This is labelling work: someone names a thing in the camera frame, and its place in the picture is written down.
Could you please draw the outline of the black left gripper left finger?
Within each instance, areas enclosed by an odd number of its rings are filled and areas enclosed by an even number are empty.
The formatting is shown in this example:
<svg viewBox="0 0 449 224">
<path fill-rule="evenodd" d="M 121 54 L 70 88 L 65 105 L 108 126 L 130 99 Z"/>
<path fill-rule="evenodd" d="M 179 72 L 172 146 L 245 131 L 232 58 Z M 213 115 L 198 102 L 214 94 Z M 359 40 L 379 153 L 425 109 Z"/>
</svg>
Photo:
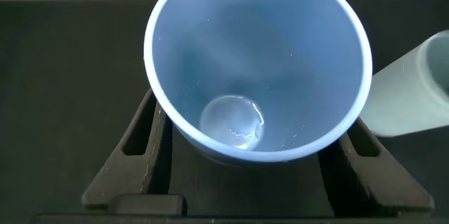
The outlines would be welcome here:
<svg viewBox="0 0 449 224">
<path fill-rule="evenodd" d="M 171 168 L 172 122 L 149 90 L 81 203 L 87 209 L 106 209 L 119 195 L 166 194 Z"/>
</svg>

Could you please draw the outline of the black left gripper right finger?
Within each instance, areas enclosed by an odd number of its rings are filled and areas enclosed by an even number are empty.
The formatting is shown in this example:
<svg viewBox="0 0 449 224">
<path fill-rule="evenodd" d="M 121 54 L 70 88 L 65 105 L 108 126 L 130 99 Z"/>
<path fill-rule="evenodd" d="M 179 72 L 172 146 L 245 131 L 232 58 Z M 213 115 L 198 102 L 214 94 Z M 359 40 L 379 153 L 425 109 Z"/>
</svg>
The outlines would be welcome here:
<svg viewBox="0 0 449 224">
<path fill-rule="evenodd" d="M 361 119 L 318 156 L 337 217 L 427 217 L 435 209 L 431 194 Z"/>
</svg>

